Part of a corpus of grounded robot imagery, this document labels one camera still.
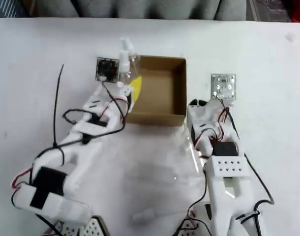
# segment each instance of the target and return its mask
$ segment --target black wire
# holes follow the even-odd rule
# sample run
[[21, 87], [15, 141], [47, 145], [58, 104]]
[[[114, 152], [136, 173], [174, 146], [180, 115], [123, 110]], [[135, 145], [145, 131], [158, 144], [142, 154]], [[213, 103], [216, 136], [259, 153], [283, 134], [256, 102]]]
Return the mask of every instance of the black wire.
[[65, 64], [61, 66], [60, 75], [58, 76], [57, 86], [56, 86], [56, 95], [55, 95], [55, 104], [54, 104], [54, 121], [53, 121], [53, 135], [54, 135], [54, 143], [56, 144], [56, 110], [57, 110], [57, 101], [58, 101], [58, 91], [60, 89], [60, 78], [61, 73]]
[[57, 79], [56, 95], [55, 95], [55, 103], [54, 103], [54, 117], [53, 117], [53, 135], [54, 135], [53, 147], [55, 147], [61, 151], [61, 154], [62, 154], [62, 164], [61, 165], [62, 166], [65, 164], [65, 153], [62, 151], [62, 149], [60, 147], [58, 147], [57, 141], [56, 141], [56, 110], [57, 110], [57, 103], [58, 103], [58, 91], [60, 89], [60, 78], [61, 78], [61, 74], [62, 74], [64, 65], [65, 64], [63, 64], [61, 66], [60, 75], [58, 76], [58, 79]]
[[19, 191], [19, 189], [20, 189], [20, 188], [17, 188], [17, 189], [13, 192], [13, 194], [12, 194], [12, 196], [11, 196], [11, 203], [12, 203], [12, 205], [13, 205], [15, 208], [17, 208], [17, 209], [20, 209], [20, 208], [17, 207], [17, 206], [14, 204], [14, 196], [15, 196], [16, 193]]
[[195, 142], [194, 142], [194, 146], [197, 144], [197, 141], [198, 141], [199, 138], [202, 136], [202, 134], [203, 134], [204, 132], [206, 132], [207, 130], [210, 130], [210, 129], [214, 132], [214, 135], [215, 135], [216, 139], [218, 140], [218, 136], [217, 136], [217, 133], [215, 132], [215, 130], [212, 129], [212, 128], [206, 128], [206, 129], [203, 129], [202, 131], [200, 131], [200, 133], [199, 133], [197, 139], [196, 139]]
[[204, 197], [206, 196], [206, 193], [207, 193], [207, 174], [206, 174], [205, 171], [204, 171], [204, 174], [205, 174], [205, 190], [204, 190], [204, 193], [203, 193], [203, 195], [202, 195], [202, 197], [201, 197], [200, 199], [198, 199], [198, 200], [195, 201], [192, 205], [189, 206], [189, 208], [188, 208], [188, 210], [187, 210], [187, 217], [188, 217], [189, 219], [191, 219], [191, 220], [198, 221], [198, 222], [202, 223], [202, 224], [206, 227], [206, 229], [207, 229], [209, 235], [212, 236], [212, 234], [211, 234], [211, 232], [210, 232], [210, 230], [209, 230], [207, 224], [206, 224], [204, 221], [198, 220], [198, 219], [194, 219], [194, 218], [190, 217], [190, 215], [189, 215], [190, 209], [191, 209], [194, 205], [196, 205], [197, 203], [199, 203], [202, 199], [204, 199]]
[[89, 113], [89, 114], [91, 114], [93, 117], [94, 117], [94, 116], [97, 116], [96, 113], [90, 112], [90, 111], [87, 111], [87, 110], [84, 110], [84, 109], [78, 109], [78, 108], [76, 108], [76, 109], [69, 109], [69, 110], [67, 110], [67, 111], [62, 115], [62, 117], [63, 117], [68, 123], [71, 123], [71, 124], [76, 124], [77, 121], [75, 121], [75, 120], [70, 120], [70, 119], [67, 117], [67, 114], [70, 113], [70, 112], [84, 112], [84, 113]]
[[[62, 228], [63, 228], [63, 223], [59, 220], [58, 223], [56, 225], [54, 225], [54, 227], [56, 228], [58, 224], [60, 224], [60, 230], [59, 230], [59, 232], [61, 233], [62, 232]], [[45, 235], [45, 236], [56, 236], [57, 234], [53, 233], [53, 234], [43, 234], [43, 235]]]
[[[228, 114], [228, 116], [229, 116], [229, 118], [230, 118], [230, 121], [231, 121], [231, 123], [232, 123], [233, 129], [235, 130], [235, 132], [236, 132], [238, 138], [240, 138], [240, 137], [239, 137], [239, 133], [238, 133], [237, 128], [236, 128], [236, 126], [235, 126], [235, 124], [234, 124], [234, 120], [233, 120], [233, 117], [232, 117], [230, 111], [229, 111], [228, 109], [226, 109], [226, 107], [225, 107], [224, 104], [223, 104], [222, 99], [218, 99], [218, 100], [220, 101], [220, 103], [222, 104], [222, 106], [225, 108], [225, 111], [226, 111], [226, 113]], [[266, 187], [265, 183], [263, 182], [262, 178], [259, 176], [259, 174], [258, 174], [257, 171], [255, 170], [255, 168], [253, 167], [252, 163], [251, 163], [250, 160], [248, 159], [246, 153], [244, 154], [244, 156], [245, 156], [245, 158], [246, 158], [246, 160], [247, 160], [247, 162], [248, 162], [250, 168], [251, 168], [252, 171], [254, 172], [255, 176], [257, 177], [257, 179], [259, 180], [259, 182], [261, 183], [261, 185], [263, 186], [263, 188], [265, 189], [265, 191], [266, 191], [266, 193], [267, 193], [267, 195], [268, 195], [268, 197], [269, 197], [269, 200], [267, 200], [267, 199], [262, 199], [262, 200], [259, 200], [258, 202], [255, 203], [254, 211], [255, 211], [255, 212], [258, 212], [258, 207], [260, 206], [260, 204], [268, 203], [268, 204], [270, 204], [270, 205], [274, 205], [274, 199], [273, 199], [273, 197], [272, 197], [270, 191], [269, 191], [268, 188]], [[258, 234], [258, 236], [262, 236], [262, 232], [261, 232], [261, 230], [260, 230], [260, 225], [259, 225], [259, 220], [258, 220], [258, 215], [259, 215], [259, 213], [255, 213], [255, 214], [253, 214], [253, 215], [247, 217], [246, 219], [242, 220], [241, 223], [244, 223], [246, 220], [249, 220], [250, 218], [254, 217], [255, 227], [256, 227], [256, 230], [257, 230], [257, 234]]]
[[47, 224], [48, 227], [50, 227], [58, 236], [63, 236], [61, 234], [61, 232], [56, 229], [56, 227], [51, 223], [49, 222], [47, 219], [45, 219], [43, 216], [41, 215], [38, 215], [38, 214], [35, 214], [37, 216], [37, 218], [39, 218], [41, 221], [43, 221], [45, 224]]

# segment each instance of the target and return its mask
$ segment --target red wire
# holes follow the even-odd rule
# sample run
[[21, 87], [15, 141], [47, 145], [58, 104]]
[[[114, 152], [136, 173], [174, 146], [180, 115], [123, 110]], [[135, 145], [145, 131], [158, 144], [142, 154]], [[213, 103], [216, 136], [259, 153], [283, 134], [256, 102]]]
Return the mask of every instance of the red wire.
[[[125, 103], [127, 104], [127, 106], [128, 106], [128, 102], [127, 102], [125, 99], [122, 99], [122, 98], [115, 98], [115, 100], [117, 100], [117, 101], [123, 101], [123, 102], [125, 102]], [[102, 116], [104, 115], [105, 111], [109, 108], [109, 105], [110, 105], [111, 102], [112, 102], [112, 100], [107, 104], [107, 106], [106, 106], [105, 109], [103, 110], [103, 112], [102, 112], [102, 114], [100, 115], [100, 117], [102, 117]]]
[[14, 180], [12, 181], [11, 187], [12, 187], [13, 189], [18, 189], [18, 188], [20, 188], [20, 183], [16, 184], [17, 181], [18, 181], [18, 178], [20, 178], [20, 177], [22, 177], [22, 176], [25, 176], [25, 175], [26, 175], [27, 173], [29, 173], [31, 170], [32, 170], [32, 168], [29, 168], [29, 169], [27, 169], [26, 171], [24, 171], [24, 172], [18, 174], [18, 175], [14, 178]]
[[223, 128], [222, 128], [222, 126], [220, 125], [220, 118], [221, 118], [221, 116], [222, 116], [222, 114], [225, 112], [225, 108], [222, 110], [222, 112], [219, 114], [219, 116], [218, 116], [218, 119], [217, 119], [217, 121], [218, 121], [218, 124], [219, 124], [219, 126], [220, 126], [220, 130], [221, 130], [221, 138], [219, 139], [219, 141], [222, 141], [222, 139], [223, 139], [223, 137], [224, 137], [224, 131], [223, 131]]

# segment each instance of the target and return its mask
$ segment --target white table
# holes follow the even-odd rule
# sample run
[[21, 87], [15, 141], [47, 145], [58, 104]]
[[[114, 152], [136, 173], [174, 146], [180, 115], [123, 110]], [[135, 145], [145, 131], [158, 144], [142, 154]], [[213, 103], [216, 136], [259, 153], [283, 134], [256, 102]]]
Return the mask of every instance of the white table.
[[[276, 201], [274, 206], [262, 206], [268, 231], [300, 235], [300, 24], [54, 18], [0, 19], [0, 234], [37, 235], [45, 228], [31, 213], [11, 206], [9, 183], [52, 143], [60, 65], [65, 63], [58, 114], [83, 105], [94, 90], [95, 58], [116, 57], [121, 36], [129, 36], [142, 55], [185, 57], [188, 101], [209, 99], [211, 73], [237, 74], [233, 116], [249, 158]], [[58, 140], [69, 128], [58, 118]], [[171, 132], [167, 129], [161, 139]], [[150, 141], [156, 134], [140, 134], [138, 127], [130, 126], [114, 140], [120, 143], [126, 135]], [[124, 153], [152, 156], [147, 150], [124, 147]], [[85, 181], [79, 199], [94, 205], [111, 235], [170, 235], [179, 216], [174, 222], [172, 217], [156, 220], [151, 231], [124, 227], [129, 211], [119, 196], [110, 198], [114, 189], [120, 192], [120, 183], [113, 181], [120, 177], [114, 163], [118, 160], [121, 166], [125, 156], [116, 150], [101, 157], [105, 164], [109, 155], [109, 169], [97, 162], [93, 171], [108, 177], [96, 185]], [[87, 197], [84, 189], [89, 186], [95, 190]], [[266, 196], [256, 180], [254, 189], [258, 199]]]

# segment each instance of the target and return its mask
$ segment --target cardboard box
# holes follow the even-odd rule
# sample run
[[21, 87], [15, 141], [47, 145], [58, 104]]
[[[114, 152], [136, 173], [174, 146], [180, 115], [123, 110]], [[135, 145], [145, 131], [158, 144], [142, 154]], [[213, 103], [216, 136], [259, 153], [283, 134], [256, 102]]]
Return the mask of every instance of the cardboard box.
[[186, 60], [141, 56], [142, 87], [127, 122], [181, 126], [186, 116]]

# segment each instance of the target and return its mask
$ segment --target clear plastic sheet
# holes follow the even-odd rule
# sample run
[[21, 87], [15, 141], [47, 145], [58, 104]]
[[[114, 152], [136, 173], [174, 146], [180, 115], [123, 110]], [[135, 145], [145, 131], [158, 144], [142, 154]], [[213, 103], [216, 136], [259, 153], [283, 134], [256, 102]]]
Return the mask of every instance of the clear plastic sheet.
[[203, 162], [186, 126], [128, 124], [104, 143], [78, 199], [93, 206], [106, 222], [116, 220], [114, 235], [120, 235], [119, 228], [126, 229], [122, 235], [138, 235], [140, 223], [151, 230], [178, 215], [173, 224], [167, 221], [171, 226], [165, 227], [172, 230], [181, 220], [179, 214], [184, 217], [189, 205], [201, 197]]

